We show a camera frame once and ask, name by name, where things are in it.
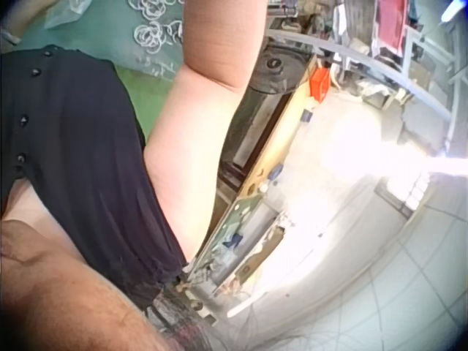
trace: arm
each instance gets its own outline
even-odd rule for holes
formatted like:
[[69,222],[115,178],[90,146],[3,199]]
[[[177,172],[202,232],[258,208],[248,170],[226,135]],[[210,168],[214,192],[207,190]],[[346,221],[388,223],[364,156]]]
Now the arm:
[[184,61],[148,140],[145,162],[187,260],[205,237],[231,118],[265,30],[267,0],[188,0]]
[[1,310],[28,350],[168,350],[128,298],[53,241],[1,223]]

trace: red box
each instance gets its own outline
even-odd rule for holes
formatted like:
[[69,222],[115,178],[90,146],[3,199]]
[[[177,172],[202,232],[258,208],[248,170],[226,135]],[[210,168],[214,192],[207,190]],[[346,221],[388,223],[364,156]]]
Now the red box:
[[330,71],[327,68],[317,68],[309,83],[311,97],[322,102],[330,88]]

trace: black top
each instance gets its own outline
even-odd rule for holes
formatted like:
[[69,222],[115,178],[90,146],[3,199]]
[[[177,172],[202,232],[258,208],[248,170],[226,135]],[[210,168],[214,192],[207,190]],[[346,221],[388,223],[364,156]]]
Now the black top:
[[148,306],[186,262],[113,65],[49,46],[2,55],[0,76],[1,213],[27,178],[88,264]]

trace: window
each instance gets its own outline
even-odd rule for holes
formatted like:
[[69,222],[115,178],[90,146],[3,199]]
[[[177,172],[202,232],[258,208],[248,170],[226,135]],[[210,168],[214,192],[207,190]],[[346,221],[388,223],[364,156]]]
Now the window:
[[[415,156],[427,155],[416,142],[407,140],[403,145],[405,153]],[[375,192],[390,203],[403,216],[410,218],[418,208],[429,185],[429,174],[417,168],[407,167],[398,175],[383,178]]]

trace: skin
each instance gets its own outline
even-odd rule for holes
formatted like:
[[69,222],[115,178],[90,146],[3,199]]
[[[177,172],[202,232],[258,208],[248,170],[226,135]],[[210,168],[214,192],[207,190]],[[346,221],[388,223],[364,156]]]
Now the skin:
[[[21,0],[2,26],[21,37],[55,2]],[[188,0],[184,7],[185,63],[144,160],[187,260],[208,229],[222,145],[260,50],[266,7],[267,0]],[[167,349],[136,307],[86,265],[27,180],[10,193],[1,230],[2,308],[31,348]]]

